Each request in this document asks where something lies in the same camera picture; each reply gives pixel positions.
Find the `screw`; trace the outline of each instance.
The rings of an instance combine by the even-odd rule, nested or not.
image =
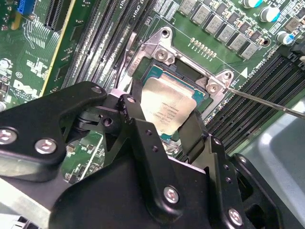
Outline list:
[[[35,144],[35,149],[40,154],[51,154],[56,150],[56,143],[53,140],[41,139]]]
[[[217,144],[221,145],[221,142],[220,142],[217,138],[214,138],[214,141],[215,141]]]
[[[239,159],[240,159],[243,163],[247,163],[246,158],[244,158],[243,156],[239,156]]]
[[[13,143],[17,139],[17,134],[9,129],[0,129],[0,145]]]
[[[101,94],[102,90],[99,87],[92,87],[91,88],[95,93]]]
[[[235,209],[233,209],[233,208],[229,209],[229,216],[230,216],[231,221],[235,225],[241,226],[243,224],[242,217],[239,215],[238,211],[236,211]]]
[[[178,192],[171,187],[165,187],[163,194],[167,201],[172,204],[176,204],[179,200]]]
[[[127,97],[127,100],[128,100],[129,102],[131,102],[131,103],[135,103],[135,99],[132,98],[132,97]]]

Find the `hole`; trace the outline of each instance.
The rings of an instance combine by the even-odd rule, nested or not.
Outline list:
[[[227,166],[227,165],[224,165],[224,168],[225,168],[226,170],[230,170],[229,166]]]
[[[109,127],[109,126],[112,124],[112,119],[111,119],[111,118],[105,118],[105,119],[102,121],[102,124],[103,124],[105,127]]]
[[[162,31],[162,36],[163,37],[168,37],[170,34],[169,34],[169,32],[167,31],[167,30],[163,30]]]
[[[226,182],[228,182],[229,184],[232,183],[232,180],[231,180],[229,177],[226,177],[225,180],[226,180]]]
[[[150,130],[146,130],[145,133],[146,133],[148,136],[152,135],[152,132],[151,132]]]
[[[250,209],[246,211],[246,216],[256,229],[265,228],[266,215],[257,204],[251,206]]]
[[[156,147],[156,146],[153,146],[153,147],[152,147],[152,150],[153,150],[155,153],[157,153],[157,152],[159,151],[158,147]]]

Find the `ram slot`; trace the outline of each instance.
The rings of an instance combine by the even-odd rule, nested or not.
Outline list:
[[[112,0],[100,0],[96,2],[96,6],[93,7],[93,15],[88,21],[86,31],[82,35],[81,42],[78,44],[76,51],[73,55],[71,66],[67,72],[69,77],[65,78],[62,88],[71,86],[77,82],[82,66],[86,61],[86,57],[90,47],[94,41],[94,38],[101,26],[102,20],[109,8]]]

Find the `chip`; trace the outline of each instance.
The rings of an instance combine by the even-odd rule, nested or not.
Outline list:
[[[246,60],[249,60],[257,50],[258,47],[255,44],[250,43],[240,55]]]
[[[296,15],[298,18],[302,18],[305,16],[305,7],[303,7],[298,14]]]
[[[2,83],[1,87],[0,87],[0,90],[1,91],[4,91],[4,92],[8,92],[9,91],[9,86]]]
[[[207,6],[211,4],[212,0],[204,0],[203,3]]]
[[[215,34],[222,23],[223,20],[221,20],[218,16],[215,15],[205,27],[205,30],[211,34]]]
[[[239,31],[241,33],[245,33],[247,31],[247,29],[250,27],[251,25],[249,23],[247,23],[246,21],[243,23],[243,25],[239,28]]]
[[[228,8],[228,7],[227,7],[226,4],[221,3],[220,6],[218,7],[218,9],[216,10],[216,13],[217,13],[218,15],[222,15],[223,12],[225,11],[225,9],[227,9],[227,8]]]
[[[245,36],[243,36],[242,34],[238,34],[233,40],[232,42],[230,42],[229,44],[229,48],[233,49],[235,51],[240,50],[240,48],[245,44],[245,42],[247,41],[247,39],[245,38]]]
[[[285,29],[289,32],[293,32],[301,23],[297,18],[291,18],[285,25]]]
[[[221,30],[221,33],[218,35],[218,39],[224,43],[227,43],[228,40],[234,34],[235,29],[232,28],[230,25],[225,25],[225,27]]]
[[[255,31],[253,33],[253,35],[250,37],[250,40],[252,40],[253,42],[256,42],[256,40],[261,36],[261,32],[260,31]]]
[[[197,25],[201,25],[210,12],[211,11],[206,6],[201,5],[192,18],[193,22],[195,22]]]
[[[232,15],[229,17],[228,22],[231,25],[234,25],[234,22],[236,22],[236,20],[239,18],[239,15],[235,12],[232,13]]]
[[[185,16],[189,15],[196,2],[197,0],[184,0],[179,7],[179,12]]]

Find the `green circuit board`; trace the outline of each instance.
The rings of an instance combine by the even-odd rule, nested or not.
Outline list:
[[[127,30],[127,12],[131,6],[136,9],[131,12],[135,17],[138,11],[143,10],[142,6],[152,10],[147,17],[140,18],[144,20],[142,27],[135,27],[138,37],[128,53],[127,67],[143,42],[160,28],[169,26],[173,31],[173,47],[211,74],[231,70],[234,73],[231,86],[235,89],[242,87],[282,45],[276,40],[279,31],[286,31],[295,37],[301,37],[305,32],[301,20],[295,27],[291,25],[295,15],[305,5],[303,0],[264,0],[259,7],[251,9],[246,9],[241,0],[189,0],[193,6],[188,13],[182,7],[186,1],[65,0],[64,7],[59,9],[52,5],[53,0],[37,0],[31,14],[21,15],[16,12],[18,0],[0,0],[2,102],[9,109],[84,80],[92,80],[106,89],[111,88],[118,71],[116,61],[132,31]],[[202,6],[208,9],[211,17],[199,24],[194,18]],[[259,19],[261,10],[268,6],[279,8],[281,16],[276,22],[261,22]],[[48,11],[64,15],[59,17],[60,27],[58,24],[54,28],[50,26],[52,23]],[[230,23],[232,15],[238,17]],[[235,35],[242,35],[246,42],[255,46],[252,56],[234,50],[228,42],[220,40],[218,32],[209,31],[209,20],[215,16],[222,26],[229,25]],[[258,37],[252,39],[255,32],[258,32]],[[108,55],[108,58],[103,59],[103,54]],[[133,77],[141,79],[151,63],[152,60],[144,58]],[[96,71],[96,76],[86,75],[91,71]],[[220,110],[219,107],[231,97],[232,94],[227,93],[206,121],[211,120]],[[207,99],[203,107],[210,102]],[[81,142],[69,145],[67,151],[62,174],[71,183],[103,166],[101,134],[90,133]]]

